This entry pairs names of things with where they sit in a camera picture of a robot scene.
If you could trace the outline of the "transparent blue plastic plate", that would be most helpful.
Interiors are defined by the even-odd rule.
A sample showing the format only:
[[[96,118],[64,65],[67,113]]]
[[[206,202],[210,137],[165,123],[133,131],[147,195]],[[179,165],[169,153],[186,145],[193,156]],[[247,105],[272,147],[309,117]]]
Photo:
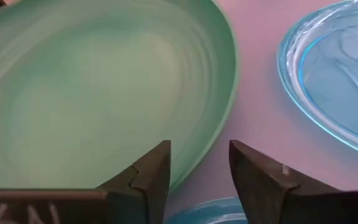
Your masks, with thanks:
[[[163,224],[248,224],[238,197],[220,198],[182,210]]]
[[[293,102],[358,151],[358,0],[312,12],[285,34],[277,68]]]

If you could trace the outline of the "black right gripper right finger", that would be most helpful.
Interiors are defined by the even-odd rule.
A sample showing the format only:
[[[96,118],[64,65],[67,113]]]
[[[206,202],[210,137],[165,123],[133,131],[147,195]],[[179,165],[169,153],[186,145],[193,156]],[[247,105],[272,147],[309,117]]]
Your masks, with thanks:
[[[358,190],[343,191],[238,141],[232,179],[249,224],[358,224]]]

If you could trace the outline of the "large green plastic plate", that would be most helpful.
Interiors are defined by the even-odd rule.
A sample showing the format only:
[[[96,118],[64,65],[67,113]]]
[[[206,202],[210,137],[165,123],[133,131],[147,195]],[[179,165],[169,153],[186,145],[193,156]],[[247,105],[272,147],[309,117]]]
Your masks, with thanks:
[[[215,0],[0,8],[0,189],[88,189],[164,140],[177,188],[219,136],[239,73]]]

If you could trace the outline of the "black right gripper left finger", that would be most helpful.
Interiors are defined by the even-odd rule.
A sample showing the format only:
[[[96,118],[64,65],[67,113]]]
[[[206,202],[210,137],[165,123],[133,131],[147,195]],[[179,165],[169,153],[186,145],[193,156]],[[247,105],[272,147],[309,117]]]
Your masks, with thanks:
[[[0,224],[162,224],[169,185],[164,140],[95,189],[0,189]]]

